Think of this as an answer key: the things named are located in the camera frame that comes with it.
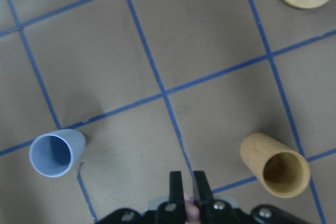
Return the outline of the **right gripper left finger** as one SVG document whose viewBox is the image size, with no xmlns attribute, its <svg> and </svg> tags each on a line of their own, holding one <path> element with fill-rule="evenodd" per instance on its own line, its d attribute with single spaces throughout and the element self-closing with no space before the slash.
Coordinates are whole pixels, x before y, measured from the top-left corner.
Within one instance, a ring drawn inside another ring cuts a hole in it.
<svg viewBox="0 0 336 224">
<path fill-rule="evenodd" d="M 173 220 L 185 220 L 185 202 L 180 171 L 170 172 L 169 213 Z"/>
</svg>

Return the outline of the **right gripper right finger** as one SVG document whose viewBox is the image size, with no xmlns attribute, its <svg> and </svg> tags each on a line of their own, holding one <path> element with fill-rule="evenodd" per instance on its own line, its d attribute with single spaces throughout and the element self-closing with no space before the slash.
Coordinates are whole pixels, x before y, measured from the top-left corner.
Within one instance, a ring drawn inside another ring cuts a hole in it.
<svg viewBox="0 0 336 224">
<path fill-rule="evenodd" d="M 200 220 L 207 220 L 214 197 L 204 171 L 193 171 L 193 199 L 200 211 Z"/>
</svg>

